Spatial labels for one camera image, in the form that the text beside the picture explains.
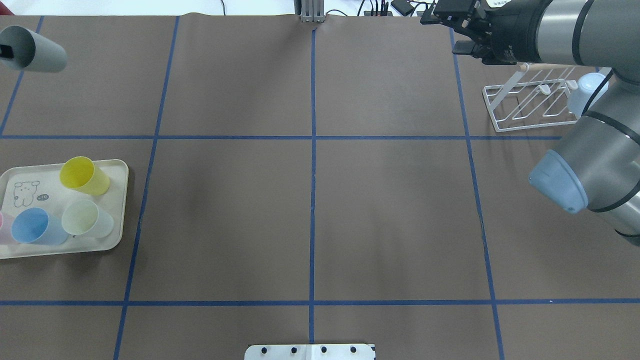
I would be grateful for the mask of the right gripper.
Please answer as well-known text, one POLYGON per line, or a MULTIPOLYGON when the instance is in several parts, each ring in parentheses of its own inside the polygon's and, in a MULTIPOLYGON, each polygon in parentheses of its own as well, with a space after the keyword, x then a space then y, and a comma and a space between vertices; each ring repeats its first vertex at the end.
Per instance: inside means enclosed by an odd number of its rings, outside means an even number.
POLYGON ((467 39, 457 40, 452 54, 480 59, 484 65, 494 65, 496 55, 490 45, 489 16, 480 0, 437 0, 428 4, 420 16, 421 25, 442 25, 467 39))

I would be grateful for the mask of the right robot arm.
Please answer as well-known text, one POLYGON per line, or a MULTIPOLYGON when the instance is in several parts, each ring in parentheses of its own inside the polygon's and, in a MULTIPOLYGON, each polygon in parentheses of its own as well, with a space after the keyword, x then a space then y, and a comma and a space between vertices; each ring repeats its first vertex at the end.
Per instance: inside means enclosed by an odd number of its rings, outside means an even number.
POLYGON ((608 68, 578 121, 546 151, 531 186, 570 214, 590 210, 638 246, 640 59, 637 0, 438 0, 421 16, 466 36, 456 55, 485 65, 608 68))

